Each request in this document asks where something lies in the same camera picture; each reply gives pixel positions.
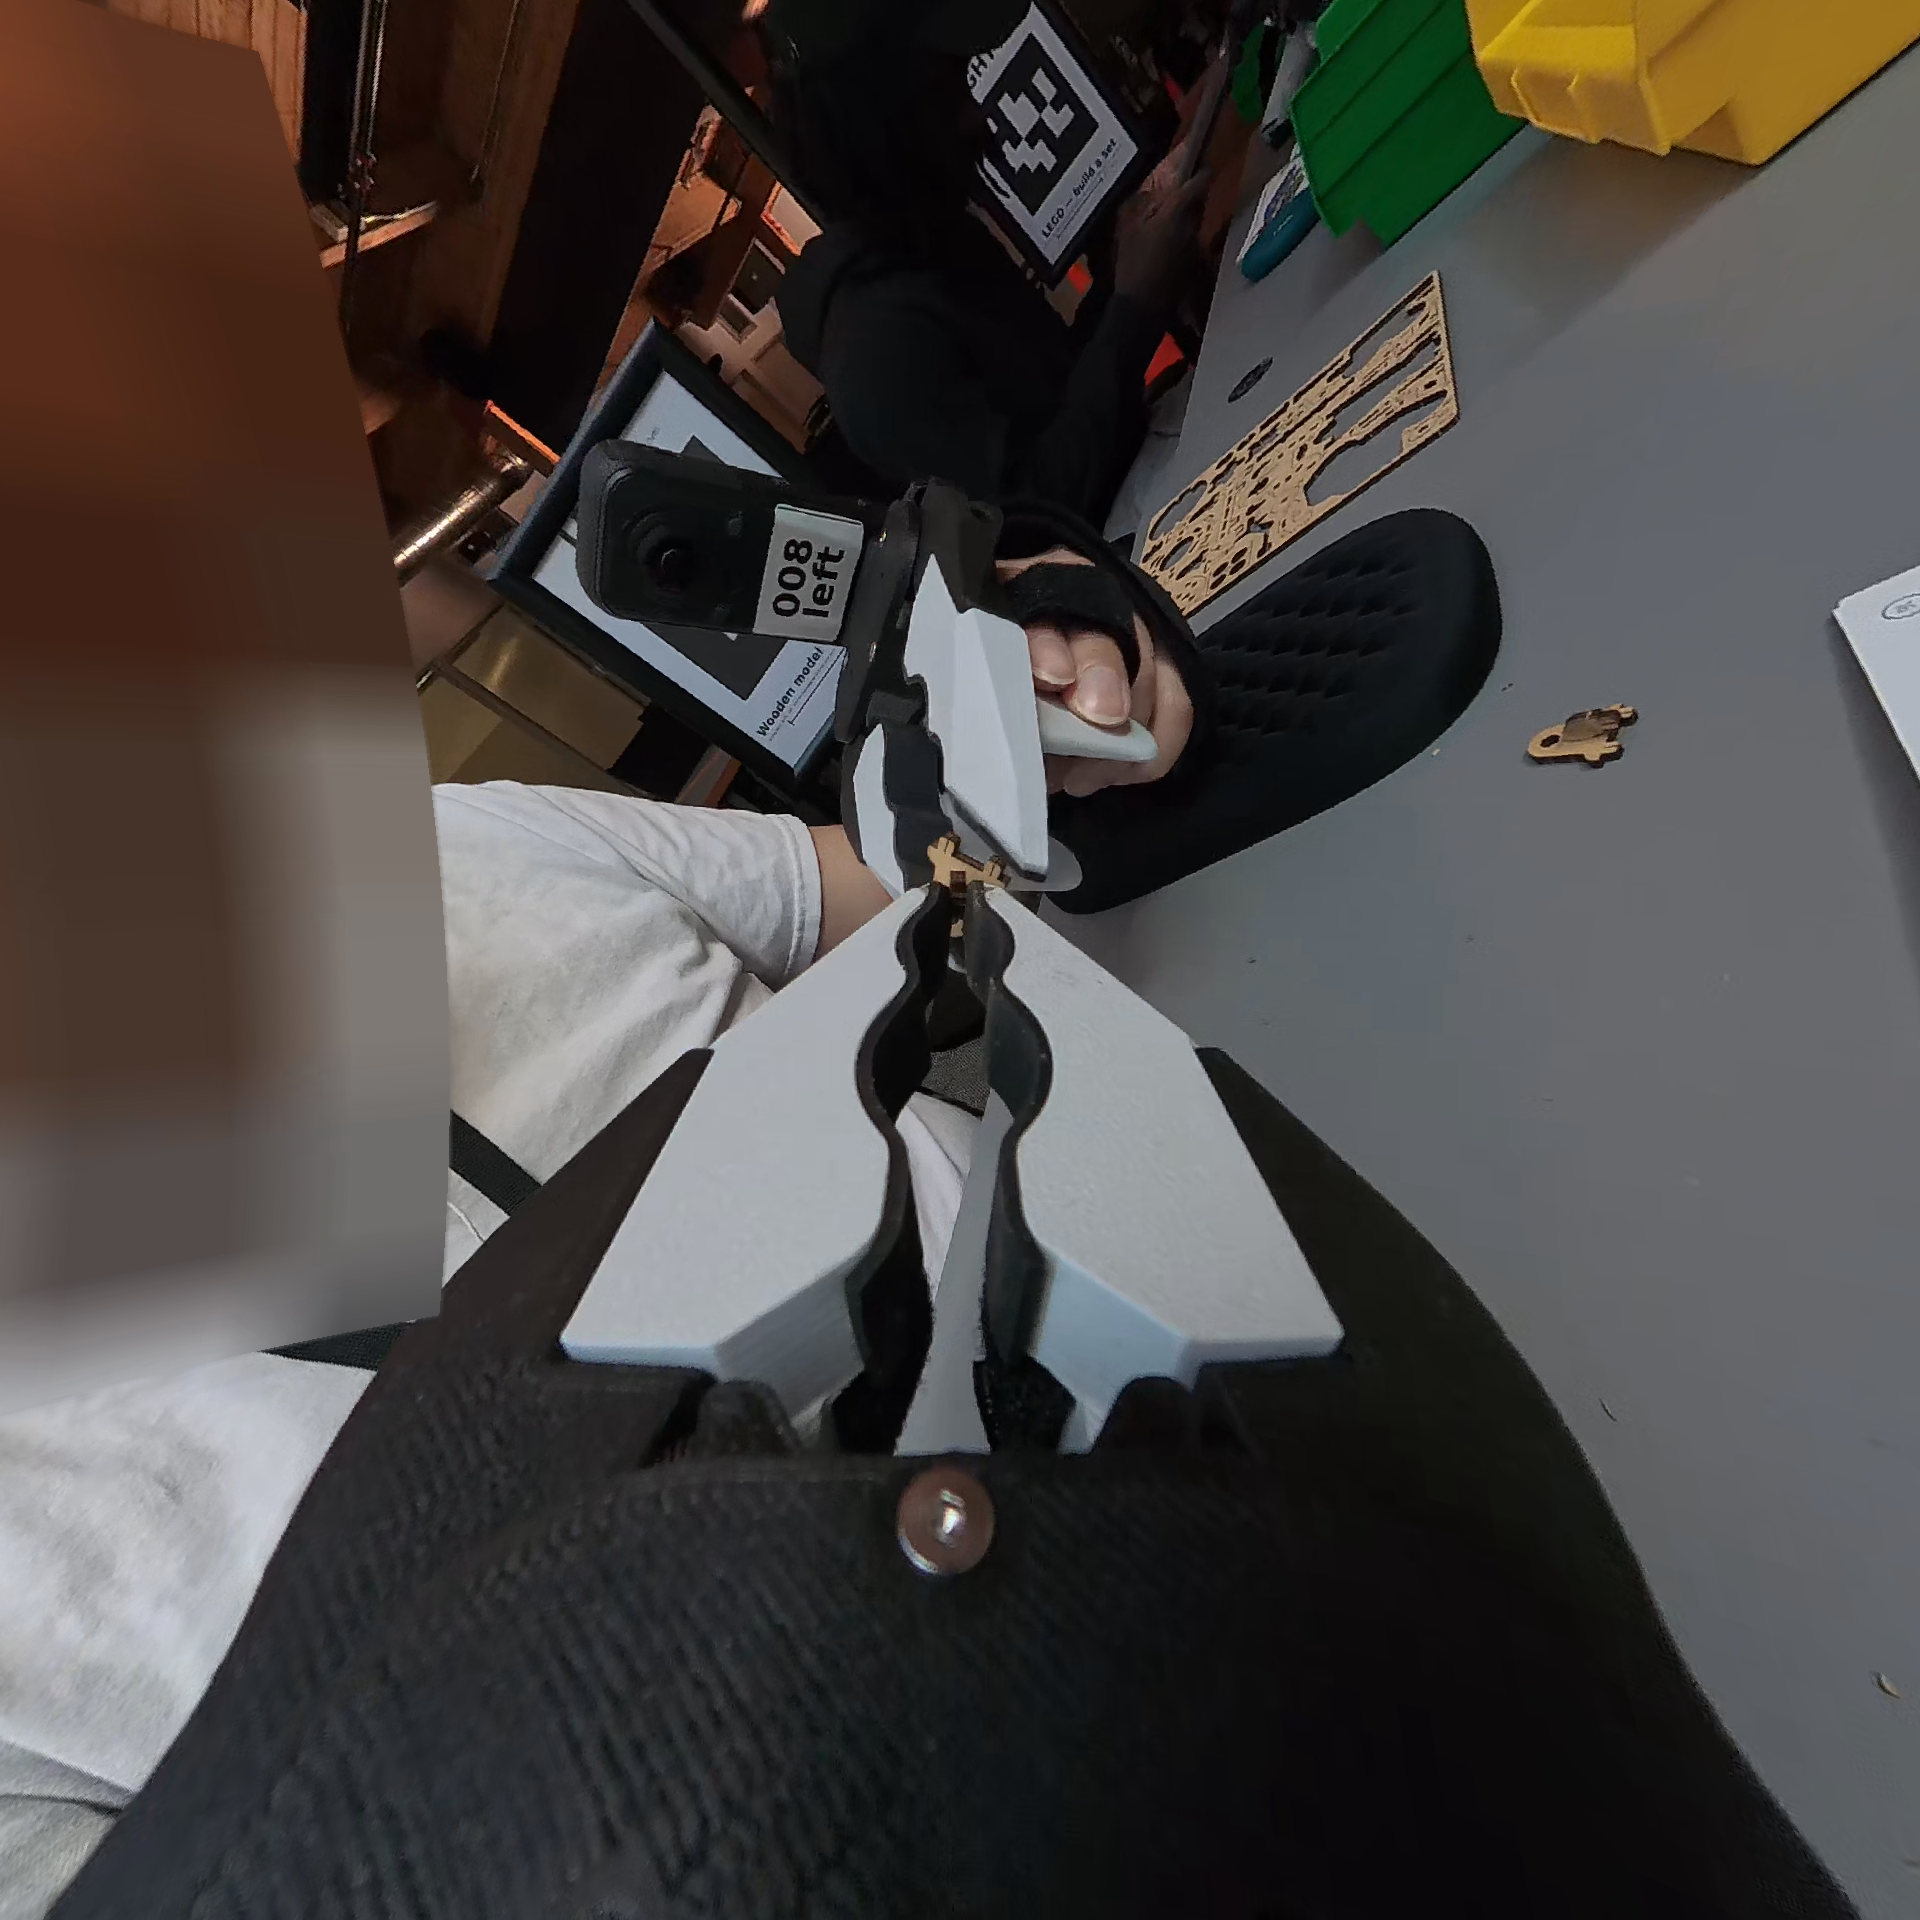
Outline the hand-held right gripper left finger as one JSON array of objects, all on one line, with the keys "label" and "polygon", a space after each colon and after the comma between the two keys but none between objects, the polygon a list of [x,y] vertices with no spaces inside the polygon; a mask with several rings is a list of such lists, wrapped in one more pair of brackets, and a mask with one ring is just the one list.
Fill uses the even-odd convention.
[{"label": "hand-held right gripper left finger", "polygon": [[911,888],[719,1043],[561,1340],[902,1422],[931,1294],[901,1110],[953,901]]}]

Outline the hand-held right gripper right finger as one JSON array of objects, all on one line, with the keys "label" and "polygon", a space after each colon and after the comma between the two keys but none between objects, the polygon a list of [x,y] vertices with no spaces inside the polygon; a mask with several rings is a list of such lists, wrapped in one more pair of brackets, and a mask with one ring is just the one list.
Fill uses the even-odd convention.
[{"label": "hand-held right gripper right finger", "polygon": [[1330,1354],[1342,1326],[1188,1033],[983,884],[966,973],[986,1445],[1084,1452],[1133,1381]]}]

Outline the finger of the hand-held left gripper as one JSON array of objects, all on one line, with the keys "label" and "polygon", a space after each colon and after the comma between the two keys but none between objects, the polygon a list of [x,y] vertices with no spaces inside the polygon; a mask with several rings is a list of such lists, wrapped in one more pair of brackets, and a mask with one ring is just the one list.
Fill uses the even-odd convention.
[{"label": "finger of the hand-held left gripper", "polygon": [[898,878],[931,878],[931,844],[956,833],[971,857],[1030,878],[1051,858],[1048,800],[1027,639],[923,562],[902,669],[922,712],[898,726]]},{"label": "finger of the hand-held left gripper", "polygon": [[953,833],[975,857],[948,790],[944,745],[929,721],[873,723],[848,754],[848,836],[860,858],[898,897],[931,884],[926,850]]}]

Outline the person's left forearm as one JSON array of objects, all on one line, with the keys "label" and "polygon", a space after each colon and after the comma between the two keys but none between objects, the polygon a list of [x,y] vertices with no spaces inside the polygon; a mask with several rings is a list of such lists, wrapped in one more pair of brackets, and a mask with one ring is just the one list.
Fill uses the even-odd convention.
[{"label": "person's left forearm", "polygon": [[812,954],[818,961],[887,911],[898,894],[860,858],[843,826],[810,828],[810,839],[822,878],[818,940]]}]

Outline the person's left hand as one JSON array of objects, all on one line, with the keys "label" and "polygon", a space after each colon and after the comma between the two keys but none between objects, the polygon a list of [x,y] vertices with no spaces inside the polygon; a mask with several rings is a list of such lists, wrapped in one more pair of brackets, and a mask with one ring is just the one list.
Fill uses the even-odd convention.
[{"label": "person's left hand", "polygon": [[1184,656],[1158,645],[1156,626],[1117,587],[1117,570],[1054,546],[1001,557],[996,574],[1011,602],[1023,606],[1036,697],[1101,733],[1140,726],[1156,745],[1153,759],[1140,760],[1051,754],[1048,794],[1086,800],[1165,779],[1191,741],[1196,705],[1183,676]]}]

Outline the black framed tag board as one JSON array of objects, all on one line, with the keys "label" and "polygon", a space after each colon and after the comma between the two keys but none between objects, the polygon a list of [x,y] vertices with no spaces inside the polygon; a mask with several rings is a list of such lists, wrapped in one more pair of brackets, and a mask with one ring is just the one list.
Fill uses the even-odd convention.
[{"label": "black framed tag board", "polygon": [[576,493],[581,461],[604,441],[695,450],[780,479],[802,474],[802,455],[650,322],[589,402],[561,465],[498,552],[492,587],[613,685],[671,710],[768,787],[802,791],[832,747],[843,650],[649,626],[598,609],[576,576]]}]

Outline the metal pipe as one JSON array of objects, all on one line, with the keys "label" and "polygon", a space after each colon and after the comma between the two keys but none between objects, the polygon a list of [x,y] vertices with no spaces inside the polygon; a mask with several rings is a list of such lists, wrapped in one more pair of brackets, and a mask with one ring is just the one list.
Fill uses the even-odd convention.
[{"label": "metal pipe", "polygon": [[477,466],[464,485],[440,504],[421,511],[394,538],[393,568],[394,583],[412,582],[424,565],[467,540],[474,529],[498,514],[508,500],[530,484],[538,485],[546,472],[514,450],[492,450]]}]

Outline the tan cardboard box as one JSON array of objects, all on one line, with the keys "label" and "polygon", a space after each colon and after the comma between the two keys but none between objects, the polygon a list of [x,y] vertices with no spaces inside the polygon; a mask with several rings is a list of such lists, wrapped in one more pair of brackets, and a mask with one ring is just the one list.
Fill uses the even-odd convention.
[{"label": "tan cardboard box", "polygon": [[562,785],[636,794],[613,764],[643,700],[512,608],[484,618],[418,680],[430,779]]}]

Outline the laser-cut wooden sheet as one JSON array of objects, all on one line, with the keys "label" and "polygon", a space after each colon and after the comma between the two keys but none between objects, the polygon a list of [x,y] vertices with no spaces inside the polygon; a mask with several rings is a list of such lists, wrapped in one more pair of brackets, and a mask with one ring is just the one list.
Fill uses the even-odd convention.
[{"label": "laser-cut wooden sheet", "polygon": [[1457,418],[1440,274],[1248,429],[1144,527],[1140,568],[1183,612],[1251,576]]}]

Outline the printed tag sign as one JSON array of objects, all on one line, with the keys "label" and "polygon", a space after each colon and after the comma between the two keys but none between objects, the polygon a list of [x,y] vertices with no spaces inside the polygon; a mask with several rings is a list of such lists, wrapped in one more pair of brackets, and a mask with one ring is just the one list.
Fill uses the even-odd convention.
[{"label": "printed tag sign", "polygon": [[983,114],[983,213],[1056,286],[1153,168],[1146,135],[1054,1],[1024,4],[966,83]]}]

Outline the green plastic bin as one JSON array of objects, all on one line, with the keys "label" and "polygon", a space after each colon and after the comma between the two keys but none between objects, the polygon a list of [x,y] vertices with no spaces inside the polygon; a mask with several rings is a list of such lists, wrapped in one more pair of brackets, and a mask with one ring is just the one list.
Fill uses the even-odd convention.
[{"label": "green plastic bin", "polygon": [[1462,1],[1334,1],[1290,121],[1322,223],[1389,247],[1522,128],[1485,83]]}]

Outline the white paper sheet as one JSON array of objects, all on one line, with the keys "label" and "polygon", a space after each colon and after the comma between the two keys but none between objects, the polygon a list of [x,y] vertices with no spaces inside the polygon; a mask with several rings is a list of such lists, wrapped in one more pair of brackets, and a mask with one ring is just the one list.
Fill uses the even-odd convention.
[{"label": "white paper sheet", "polygon": [[1917,601],[1920,568],[1841,599],[1834,619],[1874,692],[1907,764],[1920,769]]}]

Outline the yellow plastic bin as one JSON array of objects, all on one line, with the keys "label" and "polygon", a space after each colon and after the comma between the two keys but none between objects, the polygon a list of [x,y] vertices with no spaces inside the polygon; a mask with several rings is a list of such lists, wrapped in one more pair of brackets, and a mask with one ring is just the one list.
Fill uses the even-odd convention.
[{"label": "yellow plastic bin", "polygon": [[1499,109],[1759,165],[1917,36],[1916,1],[1468,1]]}]

